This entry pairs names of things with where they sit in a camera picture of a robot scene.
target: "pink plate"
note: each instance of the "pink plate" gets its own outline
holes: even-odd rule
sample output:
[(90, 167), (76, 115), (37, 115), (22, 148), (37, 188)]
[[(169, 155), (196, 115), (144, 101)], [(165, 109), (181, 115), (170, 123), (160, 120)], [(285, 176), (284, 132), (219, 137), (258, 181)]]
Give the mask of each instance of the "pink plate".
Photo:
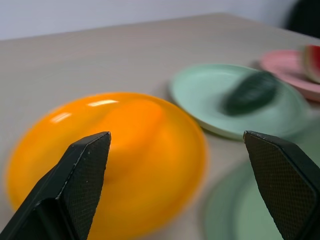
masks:
[(266, 53), (260, 66), (295, 87), (306, 99), (320, 102), (320, 84), (308, 80), (301, 58), (299, 51), (277, 50)]

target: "plate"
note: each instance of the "plate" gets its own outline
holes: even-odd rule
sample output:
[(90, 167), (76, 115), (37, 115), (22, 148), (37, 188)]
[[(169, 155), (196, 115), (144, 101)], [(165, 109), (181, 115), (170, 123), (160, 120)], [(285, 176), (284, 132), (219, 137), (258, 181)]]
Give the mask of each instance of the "plate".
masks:
[(207, 168), (201, 128), (165, 100), (120, 92), (67, 103), (23, 136), (6, 173), (13, 208), (20, 206), (71, 143), (103, 131), (111, 132), (111, 146), (88, 240), (145, 235), (194, 199)]
[[(294, 140), (318, 166), (319, 140), (320, 119)], [(206, 240), (283, 240), (259, 193), (249, 161), (214, 187), (203, 210)]]
[(308, 80), (301, 61), (299, 51), (277, 50), (266, 53), (261, 58), (260, 65), (295, 87), (306, 99), (320, 102), (320, 84)]
[(272, 104), (240, 116), (223, 113), (221, 102), (226, 94), (256, 71), (230, 64), (193, 66), (178, 73), (169, 90), (173, 100), (204, 129), (227, 138), (242, 140), (246, 130), (282, 137), (303, 129), (309, 106), (295, 89), (284, 83)]

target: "cucumber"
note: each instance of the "cucumber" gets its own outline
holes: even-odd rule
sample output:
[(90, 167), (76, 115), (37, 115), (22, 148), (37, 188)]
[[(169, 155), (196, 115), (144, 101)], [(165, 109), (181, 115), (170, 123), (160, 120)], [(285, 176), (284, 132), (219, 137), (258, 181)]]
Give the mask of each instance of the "cucumber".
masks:
[(270, 72), (260, 71), (246, 77), (223, 101), (227, 115), (248, 114), (269, 104), (280, 83)]

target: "orange plate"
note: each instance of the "orange plate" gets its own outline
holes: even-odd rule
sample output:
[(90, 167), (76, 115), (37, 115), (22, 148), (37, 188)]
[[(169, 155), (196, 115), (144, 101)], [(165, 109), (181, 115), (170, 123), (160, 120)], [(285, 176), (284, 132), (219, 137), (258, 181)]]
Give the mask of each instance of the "orange plate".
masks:
[(199, 126), (165, 100), (138, 93), (106, 93), (55, 109), (22, 138), (6, 175), (14, 209), (71, 143), (102, 131), (111, 132), (111, 147), (89, 240), (131, 239), (150, 233), (194, 196), (207, 164)]

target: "white wall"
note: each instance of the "white wall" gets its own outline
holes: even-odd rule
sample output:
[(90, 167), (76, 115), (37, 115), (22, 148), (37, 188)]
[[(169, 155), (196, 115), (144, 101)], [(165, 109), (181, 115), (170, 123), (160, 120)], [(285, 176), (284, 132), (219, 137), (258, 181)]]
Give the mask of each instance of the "white wall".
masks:
[(0, 40), (228, 12), (279, 26), (296, 0), (0, 0)]

